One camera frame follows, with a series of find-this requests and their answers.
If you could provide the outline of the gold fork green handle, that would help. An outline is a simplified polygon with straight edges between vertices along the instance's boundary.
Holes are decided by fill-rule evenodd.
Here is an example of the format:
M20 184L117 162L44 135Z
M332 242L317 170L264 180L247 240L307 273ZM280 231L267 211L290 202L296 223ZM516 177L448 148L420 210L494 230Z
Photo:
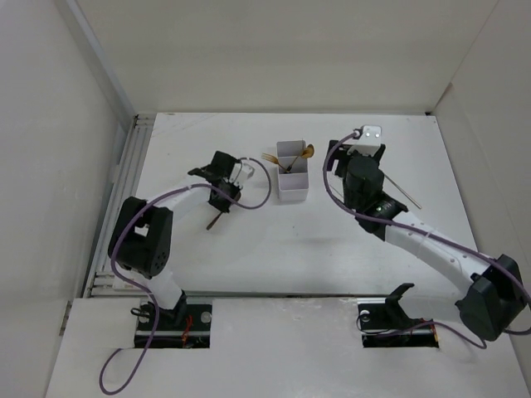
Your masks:
M261 158L263 160L266 160L267 162L270 162L270 163L273 163L275 164L276 166L278 166L281 170L283 170L284 172L289 172L290 169L288 167L285 167L283 166L281 163L280 163L280 160L272 155L272 154L268 154L268 153L262 153L261 154Z

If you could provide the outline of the gold spoon green handle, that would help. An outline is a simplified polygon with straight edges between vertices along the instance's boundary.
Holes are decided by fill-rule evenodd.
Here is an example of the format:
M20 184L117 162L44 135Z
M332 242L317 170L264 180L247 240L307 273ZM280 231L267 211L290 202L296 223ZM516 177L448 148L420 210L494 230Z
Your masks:
M314 156L314 145L313 144L309 144L308 146L306 146L304 148L304 150L301 152L301 154L299 156L297 156L293 162L287 167L286 171L287 172L291 172L293 166L295 165L295 163L299 160L299 159L308 159L308 158L312 158Z

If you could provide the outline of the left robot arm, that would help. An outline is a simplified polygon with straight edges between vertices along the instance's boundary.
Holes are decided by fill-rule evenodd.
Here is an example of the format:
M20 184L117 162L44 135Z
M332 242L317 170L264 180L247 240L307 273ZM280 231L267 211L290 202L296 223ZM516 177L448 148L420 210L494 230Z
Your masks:
M118 278L148 295L148 315L157 315L166 328L183 324L187 306L168 264L173 223L202 204L228 213L254 171L217 151L208 165L189 171L176 187L148 200L129 197L120 208L108 255Z

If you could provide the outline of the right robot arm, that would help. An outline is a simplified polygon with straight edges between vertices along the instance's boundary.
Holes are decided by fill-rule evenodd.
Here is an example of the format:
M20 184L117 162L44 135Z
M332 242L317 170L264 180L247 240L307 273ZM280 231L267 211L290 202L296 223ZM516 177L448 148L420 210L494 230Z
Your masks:
M386 147L362 153L347 138L329 141L323 179L341 179L343 196L333 202L380 241L394 245L443 275L464 295L455 302L461 322L482 342L501 334L528 336L511 323L530 305L518 263L508 255L494 258L436 233L407 206L383 190L380 161Z

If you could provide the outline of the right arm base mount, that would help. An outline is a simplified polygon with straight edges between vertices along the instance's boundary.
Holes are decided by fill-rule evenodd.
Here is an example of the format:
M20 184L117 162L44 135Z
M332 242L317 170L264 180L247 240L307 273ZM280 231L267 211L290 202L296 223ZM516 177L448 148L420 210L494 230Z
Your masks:
M400 305L413 286L401 284L387 296L358 300L356 326L363 348L439 347L435 326L424 318L410 318Z

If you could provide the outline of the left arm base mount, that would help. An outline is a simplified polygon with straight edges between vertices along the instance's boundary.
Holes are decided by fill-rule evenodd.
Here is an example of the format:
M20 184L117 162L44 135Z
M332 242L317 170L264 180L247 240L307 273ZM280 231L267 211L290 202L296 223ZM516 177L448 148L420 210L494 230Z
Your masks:
M137 318L134 347L143 348L154 325L154 307L147 300L130 310ZM207 349L210 347L212 325L212 301L193 298L188 302L178 323L161 311L158 326L150 348Z

